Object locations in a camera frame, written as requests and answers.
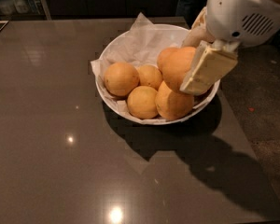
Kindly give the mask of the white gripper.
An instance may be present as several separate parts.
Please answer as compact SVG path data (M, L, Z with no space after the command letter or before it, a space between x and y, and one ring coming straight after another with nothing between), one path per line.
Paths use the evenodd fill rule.
M207 0L182 42L198 48L180 90L202 95L236 66L238 42L255 47L279 30L280 0Z

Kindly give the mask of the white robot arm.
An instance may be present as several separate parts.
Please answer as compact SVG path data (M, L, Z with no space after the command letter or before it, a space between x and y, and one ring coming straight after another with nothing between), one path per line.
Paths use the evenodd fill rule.
M207 0L184 46L196 48L180 90L201 95L238 63L238 49L266 43L280 30L280 0Z

